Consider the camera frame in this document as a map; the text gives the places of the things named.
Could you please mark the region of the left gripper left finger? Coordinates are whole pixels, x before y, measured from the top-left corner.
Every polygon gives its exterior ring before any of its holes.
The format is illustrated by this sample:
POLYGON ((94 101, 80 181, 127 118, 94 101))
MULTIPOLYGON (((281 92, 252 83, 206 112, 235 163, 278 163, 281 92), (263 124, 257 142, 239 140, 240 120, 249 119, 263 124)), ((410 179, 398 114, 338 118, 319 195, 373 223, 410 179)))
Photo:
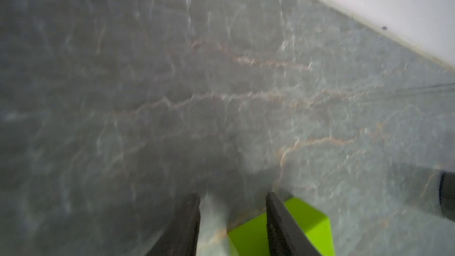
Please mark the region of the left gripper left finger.
POLYGON ((195 256, 199 239, 200 197, 190 194, 146 256, 195 256))

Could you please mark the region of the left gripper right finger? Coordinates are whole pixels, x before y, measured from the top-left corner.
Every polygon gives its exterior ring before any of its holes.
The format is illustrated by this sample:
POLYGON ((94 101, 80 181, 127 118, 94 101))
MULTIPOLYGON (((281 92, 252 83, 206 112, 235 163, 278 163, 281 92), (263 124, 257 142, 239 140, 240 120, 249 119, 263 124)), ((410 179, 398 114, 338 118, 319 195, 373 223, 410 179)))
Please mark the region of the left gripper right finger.
POLYGON ((268 193, 265 201, 271 256, 321 256, 276 193, 268 193))

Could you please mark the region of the green block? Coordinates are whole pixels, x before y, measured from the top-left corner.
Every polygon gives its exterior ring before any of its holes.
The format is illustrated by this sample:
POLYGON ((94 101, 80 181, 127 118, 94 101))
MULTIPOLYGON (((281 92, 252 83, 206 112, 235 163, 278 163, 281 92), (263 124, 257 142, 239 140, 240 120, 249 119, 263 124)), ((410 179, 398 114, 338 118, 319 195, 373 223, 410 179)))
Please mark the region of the green block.
MULTIPOLYGON (((298 198, 284 202, 308 240, 323 256, 334 256, 335 248, 329 217, 298 198)), ((269 256, 267 216, 262 213, 228 232, 230 255, 269 256)))

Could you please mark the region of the black cylinder container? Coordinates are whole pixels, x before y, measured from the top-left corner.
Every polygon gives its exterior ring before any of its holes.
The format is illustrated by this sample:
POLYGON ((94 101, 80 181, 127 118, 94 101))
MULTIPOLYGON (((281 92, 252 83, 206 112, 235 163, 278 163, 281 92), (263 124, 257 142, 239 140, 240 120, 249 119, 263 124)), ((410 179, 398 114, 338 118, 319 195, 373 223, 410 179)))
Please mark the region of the black cylinder container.
POLYGON ((439 188, 439 202, 442 215, 455 221, 455 173, 443 172, 439 188))

